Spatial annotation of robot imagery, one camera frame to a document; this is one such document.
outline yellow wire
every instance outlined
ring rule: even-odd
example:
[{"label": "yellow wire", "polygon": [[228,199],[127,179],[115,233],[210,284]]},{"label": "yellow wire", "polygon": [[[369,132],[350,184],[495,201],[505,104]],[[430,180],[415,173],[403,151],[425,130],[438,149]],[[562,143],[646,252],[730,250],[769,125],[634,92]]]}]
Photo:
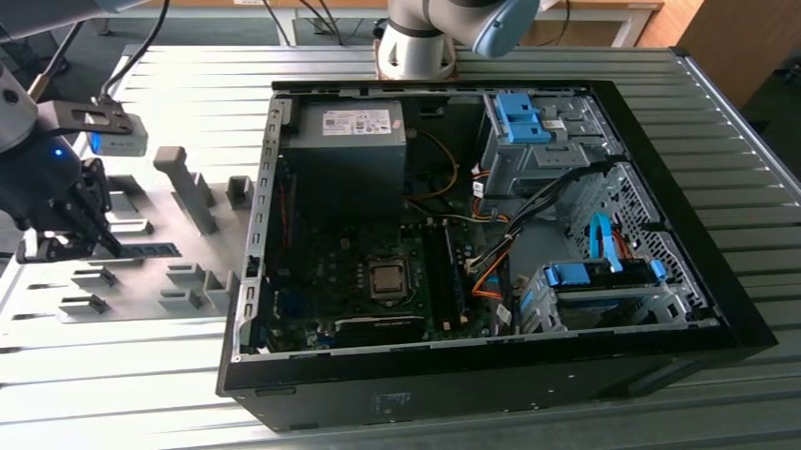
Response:
[{"label": "yellow wire", "polygon": [[[491,216],[482,216],[481,214],[478,214],[478,199],[475,199],[473,201],[473,217],[478,218],[479,220],[490,220],[491,219]],[[498,220],[501,220],[505,223],[510,222],[510,218],[502,214],[498,215]]]},{"label": "yellow wire", "polygon": [[459,176],[459,166],[455,163],[455,157],[453,157],[451,150],[449,150],[449,147],[446,147],[446,145],[437,138],[434,138],[434,135],[430,134],[427,131],[423,131],[422,129],[418,129],[417,132],[419,134],[425,134],[426,136],[430,137],[430,139],[434,141],[434,143],[437,144],[437,146],[442,149],[442,151],[449,156],[450,165],[453,166],[453,175],[450,176],[450,182],[449,182],[447,186],[445,186],[437,192],[431,192],[429,194],[410,195],[410,196],[406,197],[409,200],[426,200],[426,199],[431,199],[434,197],[439,197],[449,190],[451,190],[453,186],[455,185],[457,178]]},{"label": "yellow wire", "polygon": [[506,251],[501,254],[501,256],[498,256],[498,258],[495,259],[494,263],[491,264],[490,268],[487,269],[487,272],[485,272],[485,275],[478,279],[478,282],[475,283],[475,286],[473,286],[473,295],[485,295],[485,296],[490,296],[489,294],[494,294],[495,292],[486,292],[481,290],[482,285],[485,284],[485,282],[487,281],[487,278],[491,275],[491,272],[494,272],[495,268],[498,267],[498,265],[501,265],[501,262],[503,261],[503,258],[508,257],[508,255],[510,254],[510,248],[506,249]]}]

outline sticker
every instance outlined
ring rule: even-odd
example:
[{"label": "sticker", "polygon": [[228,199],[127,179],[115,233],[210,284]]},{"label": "sticker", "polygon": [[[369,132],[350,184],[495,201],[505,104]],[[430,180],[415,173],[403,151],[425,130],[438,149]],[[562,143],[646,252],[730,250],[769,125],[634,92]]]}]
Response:
[{"label": "sticker", "polygon": [[375,414],[398,414],[410,408],[411,392],[373,395],[373,412]]},{"label": "sticker", "polygon": [[503,321],[503,323],[506,325],[512,324],[512,313],[506,309],[506,307],[503,306],[502,303],[498,304],[498,309],[495,310],[495,314],[498,315],[498,318]]},{"label": "sticker", "polygon": [[485,198],[485,184],[477,181],[473,182],[473,195],[479,199]]},{"label": "sticker", "polygon": [[568,129],[568,127],[565,127],[565,122],[561,119],[544,120],[542,125],[548,129]]},{"label": "sticker", "polygon": [[323,114],[323,136],[391,134],[390,110],[329,111]]}]

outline white label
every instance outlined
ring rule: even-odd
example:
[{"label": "white label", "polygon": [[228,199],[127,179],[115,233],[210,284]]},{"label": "white label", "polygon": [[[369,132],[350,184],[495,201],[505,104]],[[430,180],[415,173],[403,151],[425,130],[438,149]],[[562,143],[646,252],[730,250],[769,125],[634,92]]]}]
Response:
[{"label": "white label", "polygon": [[565,127],[565,122],[561,119],[544,120],[542,125],[548,129],[568,129],[568,127]]},{"label": "white label", "polygon": [[479,199],[485,198],[485,185],[477,181],[473,182],[473,195]]},{"label": "white label", "polygon": [[503,323],[506,325],[512,324],[512,313],[506,309],[506,307],[503,306],[502,303],[498,304],[498,309],[495,310],[495,314],[498,315],[498,318],[503,321]]},{"label": "white label", "polygon": [[323,114],[323,136],[391,134],[390,110],[329,111]]}]

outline cable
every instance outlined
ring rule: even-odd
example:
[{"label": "cable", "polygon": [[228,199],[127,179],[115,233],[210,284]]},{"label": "cable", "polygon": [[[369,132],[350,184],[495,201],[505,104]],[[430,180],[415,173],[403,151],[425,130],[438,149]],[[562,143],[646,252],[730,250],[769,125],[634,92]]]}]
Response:
[{"label": "cable", "polygon": [[469,263],[469,269],[478,267],[489,258],[491,258],[491,255],[501,251],[506,246],[512,245],[514,239],[524,231],[526,222],[556,204],[561,192],[574,180],[590,174],[605,172],[610,168],[610,164],[613,165],[613,163],[602,161],[593,163],[588,167],[573,169],[540,189],[512,216],[510,223],[503,232],[503,239]]},{"label": "cable", "polygon": [[485,272],[485,274],[482,275],[482,277],[478,279],[478,281],[475,282],[475,285],[473,286],[473,295],[479,295],[479,296],[485,296],[485,297],[490,297],[490,298],[497,298],[501,299],[501,294],[497,292],[487,292],[487,291],[482,291],[481,287],[485,284],[485,282],[487,281],[487,278],[490,277],[491,273],[494,272],[495,268],[498,267],[498,264],[501,264],[501,262],[503,261],[503,259],[509,256],[510,254],[510,250],[508,249],[495,259],[494,263],[491,264],[490,268],[487,269],[487,271]]},{"label": "cable", "polygon": [[36,79],[34,80],[34,83],[30,86],[28,95],[31,96],[34,101],[36,101],[42,97],[42,93],[46,92],[48,84],[51,84],[51,79],[64,63],[64,54],[67,53],[67,50],[71,47],[72,42],[75,41],[75,37],[78,36],[78,33],[80,32],[83,26],[83,22],[76,22],[72,25],[72,28],[70,29],[70,32],[67,33],[67,36],[64,37],[64,40],[62,41],[62,44],[59,45],[59,48],[55,51],[55,54],[52,55],[52,58],[50,59],[50,63],[46,70],[36,76]]},{"label": "cable", "polygon": [[[478,211],[478,204],[479,204],[479,202],[481,202],[481,199],[478,197],[475,197],[475,200],[473,200],[473,216],[475,218],[485,219],[486,221],[490,221],[491,220],[491,216],[482,216],[481,212]],[[498,215],[498,221],[509,223],[510,222],[510,218],[506,217],[505,215],[499,214]]]},{"label": "cable", "polygon": [[620,231],[614,230],[612,232],[612,236],[614,238],[614,243],[617,244],[617,251],[620,252],[624,258],[633,259],[634,254],[632,253],[632,249],[629,248],[629,243],[626,239],[624,239],[624,235]]},{"label": "cable", "polygon": [[548,42],[544,42],[542,44],[537,44],[537,47],[545,47],[546,45],[553,44],[553,42],[556,42],[556,45],[560,45],[560,43],[562,42],[565,33],[568,33],[568,27],[572,24],[572,0],[565,0],[565,9],[568,15],[565,17],[565,21],[562,22],[562,31],[560,32],[560,36],[549,40]]},{"label": "cable", "polygon": [[329,5],[326,5],[326,0],[321,0],[321,6],[326,10],[326,15],[329,16],[331,25],[334,25],[334,31],[337,32],[337,41],[339,45],[345,46],[346,43],[342,40],[342,35],[339,34],[339,26],[337,25],[337,21],[334,20],[334,16],[331,16],[331,11],[329,10]]},{"label": "cable", "polygon": [[323,16],[321,16],[321,13],[317,12],[317,9],[314,8],[313,5],[310,5],[310,2],[307,0],[298,0],[298,1],[303,4],[303,6],[307,8],[307,10],[311,11],[311,13],[317,16],[317,18],[323,22],[323,24],[329,28],[330,33],[337,36],[337,32],[334,31],[331,24],[329,23],[329,21],[326,21],[326,19],[323,19]]},{"label": "cable", "polygon": [[270,16],[273,17],[273,20],[275,21],[275,26],[278,26],[278,31],[281,32],[281,36],[285,38],[285,43],[290,46],[291,42],[290,42],[290,38],[287,37],[287,30],[285,30],[283,25],[281,24],[281,22],[278,21],[278,18],[275,17],[275,12],[273,11],[271,4],[267,0],[262,0],[262,3],[265,4],[265,8],[267,8],[267,12],[270,13]]},{"label": "cable", "polygon": [[329,30],[325,30],[323,28],[321,28],[319,26],[317,26],[317,23],[314,23],[314,20],[313,20],[313,19],[309,19],[309,18],[307,18],[307,19],[305,19],[305,20],[306,20],[306,22],[309,22],[309,23],[310,23],[310,25],[314,27],[314,29],[315,29],[317,31],[319,31],[319,32],[321,32],[321,33],[323,33],[323,34],[329,33]]},{"label": "cable", "polygon": [[75,41],[75,37],[78,36],[78,33],[80,32],[82,27],[84,26],[83,22],[76,22],[72,25],[72,28],[70,29],[70,32],[67,33],[67,36],[64,37],[64,40],[62,41],[62,44],[59,45],[59,49],[55,51],[55,55],[52,56],[52,59],[50,60],[50,64],[48,67],[46,68],[46,71],[42,72],[42,74],[47,77],[52,77],[55,75],[55,72],[59,69],[59,66],[62,65],[62,60],[64,59],[64,54],[67,53],[67,50],[70,49],[72,42]]},{"label": "cable", "polygon": [[[319,26],[317,26],[317,23],[314,23],[313,19],[306,19],[306,22],[309,22],[310,25],[314,27],[314,29],[317,31],[319,31],[321,33],[329,33],[329,31],[326,31]],[[359,32],[359,29],[362,28],[363,23],[365,23],[365,19],[359,19],[359,23],[355,25],[353,32],[350,33],[349,37],[345,38],[345,45],[349,45],[351,43],[351,39],[355,36],[355,34]]]},{"label": "cable", "polygon": [[458,218],[459,220],[466,220],[467,222],[473,222],[473,223],[489,223],[489,222],[491,222],[491,220],[479,219],[479,218],[467,217],[467,216],[461,216],[458,214],[437,213],[435,211],[430,210],[426,206],[423,206],[421,203],[415,202],[414,200],[406,199],[406,201],[409,202],[409,204],[411,206],[414,206],[414,208],[419,212],[422,212],[427,216],[435,216],[435,217],[441,217],[441,218]]},{"label": "cable", "polygon": [[164,24],[164,19],[167,19],[167,11],[170,10],[170,8],[171,8],[171,0],[164,0],[164,4],[162,5],[162,11],[159,12],[159,17],[155,21],[155,24],[152,25],[152,29],[150,30],[150,34],[146,37],[146,40],[142,43],[142,46],[139,47],[139,50],[136,51],[134,56],[130,58],[128,62],[126,63],[126,65],[123,66],[120,71],[116,72],[114,75],[111,75],[111,78],[103,83],[103,86],[100,87],[100,99],[111,98],[111,95],[110,95],[111,87],[119,83],[119,81],[128,74],[128,72],[131,71],[131,69],[134,68],[134,66],[142,59],[142,57],[144,56],[146,52],[148,51],[148,48],[151,47],[151,44],[155,41],[156,37],[159,36],[159,32],[162,31],[162,25]]},{"label": "cable", "polygon": [[451,150],[449,150],[449,147],[446,147],[446,145],[427,131],[423,131],[422,129],[419,129],[417,132],[422,136],[426,136],[429,139],[431,139],[434,141],[434,143],[437,144],[437,146],[439,147],[439,149],[447,155],[447,157],[450,159],[450,165],[453,167],[453,175],[450,176],[449,185],[445,186],[442,189],[439,189],[435,192],[430,192],[429,194],[410,195],[406,197],[407,200],[426,200],[426,199],[431,199],[431,198],[445,194],[449,190],[451,190],[453,186],[455,185],[455,181],[459,177],[459,165],[455,162],[455,157],[453,157],[453,153],[451,153]]},{"label": "cable", "polygon": [[362,28],[362,23],[365,23],[365,19],[359,19],[359,23],[355,25],[355,28],[353,29],[353,33],[350,33],[350,36],[346,37],[346,45],[349,45],[351,43],[353,37],[359,32],[359,28]]}]

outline aluminum table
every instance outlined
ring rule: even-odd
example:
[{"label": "aluminum table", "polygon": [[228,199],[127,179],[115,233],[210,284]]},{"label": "aluminum table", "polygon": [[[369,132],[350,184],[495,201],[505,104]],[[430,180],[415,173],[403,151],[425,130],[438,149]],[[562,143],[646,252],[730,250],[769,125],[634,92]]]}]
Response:
[{"label": "aluminum table", "polygon": [[[770,149],[668,50],[459,58],[466,79],[616,81],[780,345],[636,401],[275,435],[214,394],[222,317],[26,317],[39,297],[22,280],[36,269],[12,264],[0,279],[3,448],[801,447],[801,188]],[[273,81],[369,79],[373,69],[370,48],[154,47],[116,97],[152,142],[184,144],[207,178],[227,177],[255,173]]]}]

